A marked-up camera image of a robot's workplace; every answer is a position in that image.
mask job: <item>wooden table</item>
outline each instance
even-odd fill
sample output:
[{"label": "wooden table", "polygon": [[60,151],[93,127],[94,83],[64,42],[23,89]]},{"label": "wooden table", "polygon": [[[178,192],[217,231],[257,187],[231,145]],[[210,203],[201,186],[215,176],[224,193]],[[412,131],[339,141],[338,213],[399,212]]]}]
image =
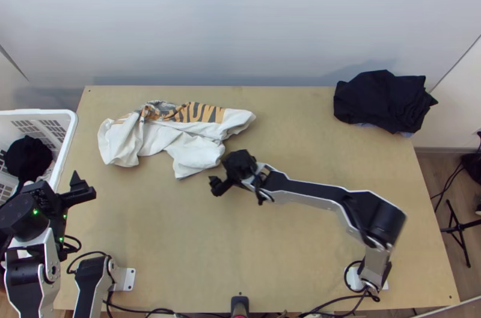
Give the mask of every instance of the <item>wooden table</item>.
[{"label": "wooden table", "polygon": [[[133,168],[105,165],[97,146],[101,122],[162,99],[253,111],[257,119],[226,140],[226,152],[247,148],[293,179],[370,189],[407,214],[389,291],[380,303],[366,299],[360,309],[458,303],[410,140],[338,121],[333,93],[319,87],[85,88],[59,191],[68,190],[73,170],[94,186],[97,199],[70,210],[67,234],[82,241],[82,252],[102,250],[137,269],[134,290],[115,293],[113,302],[226,312],[230,298],[242,293],[252,311],[307,311],[349,295],[344,267],[364,255],[331,212],[299,204],[260,207],[254,194],[236,188],[214,197],[208,176],[224,176],[220,167],[178,181],[165,152],[142,157]],[[63,274],[56,308],[72,309],[76,297],[73,276]],[[333,309],[354,304],[343,301]]]}]

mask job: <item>tripod stand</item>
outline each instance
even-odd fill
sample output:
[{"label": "tripod stand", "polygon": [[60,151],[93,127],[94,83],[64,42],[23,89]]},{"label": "tripod stand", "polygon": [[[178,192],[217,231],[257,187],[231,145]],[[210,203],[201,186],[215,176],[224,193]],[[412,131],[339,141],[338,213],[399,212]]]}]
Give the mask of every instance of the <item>tripod stand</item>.
[{"label": "tripod stand", "polygon": [[[446,200],[446,203],[447,203],[447,206],[449,207],[449,210],[451,211],[451,217],[449,218],[449,226],[447,228],[441,229],[441,232],[451,234],[451,236],[455,239],[455,241],[462,248],[462,250],[464,252],[464,257],[466,258],[466,265],[468,266],[468,268],[470,268],[471,267],[470,257],[468,255],[468,249],[466,247],[466,242],[464,241],[463,231],[467,228],[471,228],[471,227],[475,227],[477,225],[481,225],[481,219],[478,219],[478,220],[475,220],[475,221],[472,221],[472,222],[469,222],[469,223],[461,224],[458,221],[458,217],[456,216],[456,213],[453,210],[453,207],[451,206],[451,202],[449,201],[449,199]],[[455,234],[454,234],[455,232],[459,233],[459,239],[455,236]]]}]

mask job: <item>white laundry basket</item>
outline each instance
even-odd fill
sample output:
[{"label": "white laundry basket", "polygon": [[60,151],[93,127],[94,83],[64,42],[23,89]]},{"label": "white laundry basket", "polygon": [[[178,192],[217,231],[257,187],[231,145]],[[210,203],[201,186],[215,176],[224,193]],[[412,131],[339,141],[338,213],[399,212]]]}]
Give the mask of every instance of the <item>white laundry basket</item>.
[{"label": "white laundry basket", "polygon": [[5,167],[4,153],[11,143],[29,135],[40,139],[52,150],[55,167],[49,184],[56,191],[76,127],[77,115],[70,110],[0,111],[0,205],[15,192],[18,185],[18,179],[11,176]]}]

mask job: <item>black folded clothes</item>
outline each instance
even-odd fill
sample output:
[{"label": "black folded clothes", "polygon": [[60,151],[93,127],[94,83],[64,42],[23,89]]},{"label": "black folded clothes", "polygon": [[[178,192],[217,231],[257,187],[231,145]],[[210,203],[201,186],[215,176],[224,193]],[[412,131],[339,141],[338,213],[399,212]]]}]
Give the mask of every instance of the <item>black folded clothes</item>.
[{"label": "black folded clothes", "polygon": [[52,151],[40,139],[26,135],[12,143],[5,156],[5,166],[9,174],[19,179],[15,197],[25,182],[34,182],[48,169],[52,162]]},{"label": "black folded clothes", "polygon": [[425,88],[425,76],[395,76],[388,70],[364,72],[337,83],[334,116],[348,124],[369,123],[390,133],[414,133],[437,100]]}]

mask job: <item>cable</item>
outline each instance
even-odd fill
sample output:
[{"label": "cable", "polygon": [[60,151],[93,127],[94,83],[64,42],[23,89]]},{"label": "cable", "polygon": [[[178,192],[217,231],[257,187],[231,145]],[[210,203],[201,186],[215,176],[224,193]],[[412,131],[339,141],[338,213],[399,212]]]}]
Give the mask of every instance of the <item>cable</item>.
[{"label": "cable", "polygon": [[3,259],[4,254],[6,254],[8,246],[10,245],[12,239],[13,239],[13,234],[10,234],[9,236],[7,236],[7,239],[5,240],[3,245],[0,246],[0,261]]},{"label": "cable", "polygon": [[[344,296],[344,297],[340,297],[340,298],[336,298],[336,299],[333,299],[332,301],[329,301],[327,303],[324,303],[324,304],[321,304],[320,306],[312,309],[311,311],[309,312],[306,312],[306,313],[302,313],[300,314],[298,317],[299,318],[304,318],[305,316],[308,316],[309,314],[321,314],[321,315],[324,315],[324,316],[328,316],[328,317],[334,317],[334,318],[343,318],[343,317],[347,317],[348,315],[350,314],[354,314],[354,312],[356,311],[356,309],[359,307],[359,305],[361,304],[361,302],[363,301],[363,299],[365,297],[369,297],[371,298],[373,301],[375,302],[379,302],[380,301],[380,298],[377,297],[377,296],[374,296],[372,295],[369,291],[368,291],[368,286],[364,286],[361,290],[355,290],[353,288],[351,288],[351,285],[348,283],[348,271],[349,269],[355,265],[355,264],[361,264],[363,261],[362,260],[355,260],[353,261],[351,264],[349,264],[346,269],[344,270],[344,284],[346,285],[346,287],[355,292],[355,293],[362,293],[360,295],[352,295],[352,296]],[[354,306],[353,309],[351,309],[350,312],[348,313],[345,313],[345,314],[331,314],[331,313],[324,313],[324,312],[319,312],[319,310],[321,310],[322,308],[324,307],[327,307],[328,305],[331,305],[333,303],[336,303],[336,302],[339,302],[339,301],[344,301],[346,299],[355,299],[355,298],[359,298],[359,301],[357,302],[357,304]]]},{"label": "cable", "polygon": [[[213,317],[219,317],[219,318],[226,318],[220,314],[216,314],[216,313],[201,313],[201,314],[205,314],[207,316],[213,316]],[[267,316],[267,313],[265,313],[264,315],[262,315],[260,318],[266,318]]]},{"label": "cable", "polygon": [[361,293],[362,291],[364,291],[364,289],[355,290],[351,288],[351,285],[348,283],[348,271],[349,271],[349,268],[351,268],[354,264],[361,264],[362,262],[363,262],[362,260],[355,260],[350,265],[348,265],[344,270],[344,284],[349,290],[351,290],[354,293]]},{"label": "cable", "polygon": [[77,271],[72,271],[70,268],[72,268],[72,266],[74,265],[74,263],[76,261],[78,261],[79,259],[81,258],[84,258],[88,255],[93,255],[93,254],[100,254],[100,255],[103,255],[104,257],[109,257],[109,259],[112,259],[112,257],[110,255],[108,255],[107,253],[104,253],[104,252],[101,252],[101,251],[93,251],[93,252],[88,252],[88,253],[83,253],[81,255],[79,255],[78,257],[76,257],[74,260],[72,260],[69,264],[69,266],[67,267],[67,274],[75,274],[77,273]]},{"label": "cable", "polygon": [[[110,302],[113,294],[114,294],[113,291],[109,291],[109,293],[107,295],[107,302]],[[110,304],[105,304],[105,307],[107,308],[107,315],[109,316],[109,318],[114,318],[114,317],[112,317],[112,313],[110,312]]]},{"label": "cable", "polygon": [[77,238],[75,238],[75,237],[73,237],[73,236],[69,236],[69,235],[64,235],[64,238],[71,239],[71,240],[73,240],[74,242],[76,242],[76,243],[78,244],[78,247],[76,247],[77,251],[79,251],[80,249],[82,249],[82,242],[81,242],[79,239],[77,239]]},{"label": "cable", "polygon": [[[367,286],[364,288],[364,292],[362,295],[354,295],[354,296],[345,296],[345,297],[340,297],[340,298],[336,298],[336,299],[333,299],[332,301],[329,301],[327,303],[324,303],[316,308],[314,308],[313,310],[309,311],[309,312],[306,312],[306,313],[302,313],[302,314],[299,314],[299,318],[304,318],[305,316],[308,316],[309,314],[321,314],[323,316],[328,316],[328,317],[333,317],[333,318],[344,318],[344,317],[347,317],[351,314],[353,314],[356,309],[359,307],[359,305],[361,304],[361,302],[363,301],[363,299],[365,297],[370,297],[371,299],[373,299],[375,302],[379,302],[380,299],[379,297],[376,297],[376,296],[373,296],[371,293],[369,293],[369,291],[367,290]],[[357,304],[354,306],[353,309],[351,309],[351,311],[347,312],[347,313],[344,313],[344,314],[331,314],[331,313],[325,313],[325,312],[319,312],[319,310],[321,310],[322,308],[325,308],[327,307],[328,305],[331,305],[333,303],[336,303],[336,302],[339,302],[339,301],[344,301],[344,300],[347,300],[347,299],[355,299],[355,298],[359,298],[359,301],[357,302]]]},{"label": "cable", "polygon": [[[479,136],[479,138],[481,139],[481,131],[478,131],[477,132],[477,135]],[[481,150],[481,141],[479,142],[479,146],[478,148],[476,149],[476,152],[474,154],[479,154]],[[464,170],[464,167],[462,167],[462,162],[458,164],[458,166],[456,167],[456,169],[454,170],[454,172],[452,172],[452,174],[448,177],[448,179],[446,180],[445,184],[444,184],[444,187],[442,189],[441,192],[433,195],[431,197],[431,199],[434,199],[436,197],[439,197],[439,200],[438,202],[436,203],[436,207],[434,208],[434,212],[436,212],[443,200],[443,197],[444,197],[444,193],[447,192],[447,190],[451,187],[451,185],[453,184],[456,176],[458,176],[458,174]]]},{"label": "cable", "polygon": [[[170,309],[166,309],[166,308],[155,308],[154,310],[150,310],[150,311],[147,311],[147,310],[137,310],[137,309],[131,309],[131,308],[126,308],[126,307],[121,307],[119,305],[116,305],[116,304],[113,304],[111,302],[111,299],[112,299],[112,295],[114,294],[114,292],[109,292],[108,296],[107,296],[107,300],[103,301],[107,307],[107,314],[109,315],[109,318],[112,318],[111,316],[111,312],[110,312],[110,307],[113,307],[113,308],[116,308],[118,310],[121,310],[121,311],[124,311],[124,312],[130,312],[130,313],[141,313],[141,314],[146,314],[146,318],[149,317],[150,315],[152,314],[155,314],[155,313],[159,313],[159,314],[176,314],[173,310],[170,310]],[[184,314],[179,314],[177,313],[177,315],[179,316],[182,316],[182,317],[185,317],[185,318],[190,318]]]}]

